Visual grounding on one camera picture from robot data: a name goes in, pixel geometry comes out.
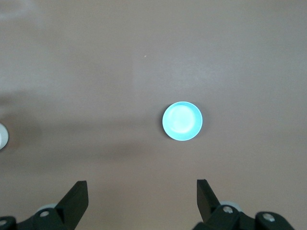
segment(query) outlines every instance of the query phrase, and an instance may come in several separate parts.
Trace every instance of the screw head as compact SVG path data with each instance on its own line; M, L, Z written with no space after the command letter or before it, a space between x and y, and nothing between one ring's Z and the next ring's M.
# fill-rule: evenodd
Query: screw head
M229 213L229 214L231 214L231 213L234 212L234 211L232 210L232 208L229 207L229 206L225 206L225 207L223 208L223 210L224 210L224 212Z
M41 214L39 214L40 217L46 217L49 215L49 211L43 211Z
M7 221L6 220L0 220L0 226L3 226L3 225L5 225L7 223Z
M274 222L275 221L274 216L272 216L270 213L264 213L262 216L263 216L263 218L265 218L269 222Z

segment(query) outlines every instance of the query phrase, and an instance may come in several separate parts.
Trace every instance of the turquoise circle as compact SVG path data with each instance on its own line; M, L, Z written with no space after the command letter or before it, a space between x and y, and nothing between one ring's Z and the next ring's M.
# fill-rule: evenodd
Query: turquoise circle
M176 102L170 105L162 118L163 129L174 140L190 140L201 130L202 115L190 102Z

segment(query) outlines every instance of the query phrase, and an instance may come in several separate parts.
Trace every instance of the screw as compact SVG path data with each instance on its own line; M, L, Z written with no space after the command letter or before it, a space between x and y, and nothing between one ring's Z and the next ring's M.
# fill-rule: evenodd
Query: screw
M49 215L49 212L48 211L44 211L42 212L41 214L39 214L40 217L46 217Z
M230 214L234 212L234 211L232 210L232 208L229 207L229 206L225 206L225 207L223 208L223 210L224 210L224 212L230 213Z
M7 223L7 221L6 220L0 220L0 226L3 226L3 225L5 225Z
M274 222L275 221L275 218L274 216L272 216L271 214L269 213L264 213L263 215L263 218L265 218L267 221L269 222Z

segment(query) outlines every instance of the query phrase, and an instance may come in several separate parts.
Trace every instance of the beige tabletop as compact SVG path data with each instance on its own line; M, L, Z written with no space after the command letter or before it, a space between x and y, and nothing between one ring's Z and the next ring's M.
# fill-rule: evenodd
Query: beige tabletop
M86 180L77 230L190 230L196 180L307 226L307 1L1 0L0 216ZM177 101L204 119L162 128Z

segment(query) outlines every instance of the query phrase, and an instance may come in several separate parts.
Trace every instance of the black bracket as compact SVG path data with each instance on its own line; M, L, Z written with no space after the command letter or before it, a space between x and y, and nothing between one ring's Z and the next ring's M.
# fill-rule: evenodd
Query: black bracket
M87 183L78 181L55 208L42 209L18 224L14 217L0 217L0 230L74 230L87 207Z
M193 230L294 230L277 213L259 212L253 219L230 205L221 205L206 180L197 181L197 205L203 222Z

